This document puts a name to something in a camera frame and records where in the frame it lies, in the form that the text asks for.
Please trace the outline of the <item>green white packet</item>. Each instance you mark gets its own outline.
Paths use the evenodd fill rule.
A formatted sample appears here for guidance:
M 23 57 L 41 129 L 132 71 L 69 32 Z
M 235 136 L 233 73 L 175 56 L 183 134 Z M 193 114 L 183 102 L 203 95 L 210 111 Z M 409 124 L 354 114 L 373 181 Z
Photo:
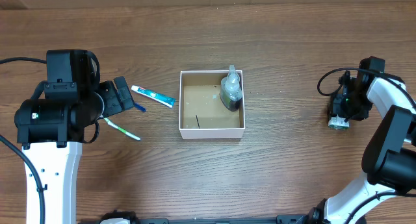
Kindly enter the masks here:
M 350 127 L 348 120 L 339 116 L 330 116 L 328 127 L 335 130 L 346 130 Z

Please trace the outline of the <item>white teal toothpaste tube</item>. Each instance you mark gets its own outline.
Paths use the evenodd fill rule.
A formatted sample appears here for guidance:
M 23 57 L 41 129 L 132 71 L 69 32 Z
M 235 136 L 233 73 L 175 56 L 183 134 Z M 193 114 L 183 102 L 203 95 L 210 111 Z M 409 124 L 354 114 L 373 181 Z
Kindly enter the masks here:
M 165 105 L 169 108 L 173 108 L 173 106 L 176 102 L 176 100 L 172 97 L 165 96 L 161 93 L 157 93 L 157 92 L 151 91 L 149 89 L 145 89 L 145 88 L 140 87 L 140 86 L 132 85 L 131 90 L 134 91 L 135 93 L 138 93 L 138 94 L 143 95 L 147 98 L 150 98 L 150 99 L 152 99 L 152 100 L 154 100 L 154 101 L 156 101 L 156 102 L 158 102 L 162 105 Z

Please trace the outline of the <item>clear bottle with dark liquid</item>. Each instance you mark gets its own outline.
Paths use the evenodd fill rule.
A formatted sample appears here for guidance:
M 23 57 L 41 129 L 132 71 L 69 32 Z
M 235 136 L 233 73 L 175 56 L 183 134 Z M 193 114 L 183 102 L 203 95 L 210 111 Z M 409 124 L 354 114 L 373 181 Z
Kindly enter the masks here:
M 241 105 L 242 88 L 240 81 L 241 78 L 235 66 L 230 65 L 227 76 L 221 80 L 220 98 L 224 106 L 232 112 L 237 111 Z

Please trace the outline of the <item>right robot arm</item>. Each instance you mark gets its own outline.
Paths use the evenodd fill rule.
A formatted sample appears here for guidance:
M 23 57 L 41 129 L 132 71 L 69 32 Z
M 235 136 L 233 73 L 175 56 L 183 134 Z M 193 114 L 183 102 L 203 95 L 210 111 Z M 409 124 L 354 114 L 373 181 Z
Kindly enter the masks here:
M 365 223 L 365 215 L 394 197 L 413 197 L 415 151 L 415 100 L 405 82 L 385 72 L 385 60 L 370 56 L 352 68 L 343 68 L 339 87 L 329 93 L 328 126 L 347 129 L 349 122 L 367 119 L 376 108 L 382 122 L 365 148 L 359 177 L 341 192 L 323 199 L 299 223 Z

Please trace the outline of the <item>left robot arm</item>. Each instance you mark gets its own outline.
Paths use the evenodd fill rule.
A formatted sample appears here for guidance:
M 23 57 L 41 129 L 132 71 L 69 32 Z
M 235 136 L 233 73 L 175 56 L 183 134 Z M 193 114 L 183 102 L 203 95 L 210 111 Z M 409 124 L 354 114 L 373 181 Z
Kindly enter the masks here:
M 49 50 L 47 79 L 16 111 L 26 164 L 27 223 L 75 223 L 85 128 L 134 107 L 125 77 L 100 80 L 87 50 Z

